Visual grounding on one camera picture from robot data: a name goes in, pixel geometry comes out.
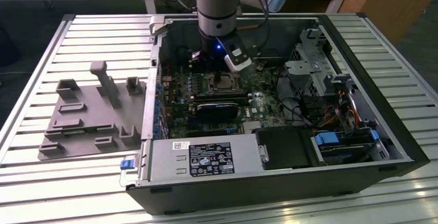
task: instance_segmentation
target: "blue latch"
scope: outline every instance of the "blue latch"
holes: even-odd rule
[[[318,145],[340,143],[337,134],[334,132],[318,133],[316,136]]]
[[[380,136],[379,136],[379,133],[376,130],[372,130],[372,136],[373,136],[375,141],[380,140]]]
[[[121,162],[121,170],[127,170],[127,169],[135,169],[134,159],[131,159],[131,160],[123,160]]]

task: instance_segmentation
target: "wooden cabinet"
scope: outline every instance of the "wooden cabinet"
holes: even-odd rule
[[[364,12],[380,31],[397,43],[432,0],[345,0],[340,12]]]

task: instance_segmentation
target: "floor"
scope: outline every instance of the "floor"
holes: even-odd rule
[[[176,2],[160,2],[162,13],[184,12]],[[47,10],[45,3],[0,2],[0,22],[22,52],[22,59],[7,67],[0,67],[0,126],[9,118],[22,94],[31,73],[65,14],[142,14],[142,1],[58,1]],[[433,0],[397,48],[438,91],[438,0]]]

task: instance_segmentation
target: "metal slatted table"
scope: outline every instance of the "metal slatted table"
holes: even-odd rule
[[[38,160],[59,79],[95,85],[91,60],[106,60],[117,82],[149,77],[149,15],[87,15],[62,22],[0,131],[0,223],[432,223],[438,218],[437,93],[366,18],[330,15],[432,163],[360,194],[152,216],[125,193],[119,163],[135,151]],[[344,72],[346,68],[333,53]]]

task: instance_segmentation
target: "power supply label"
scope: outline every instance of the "power supply label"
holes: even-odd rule
[[[190,145],[190,175],[193,177],[234,173],[230,142]]]

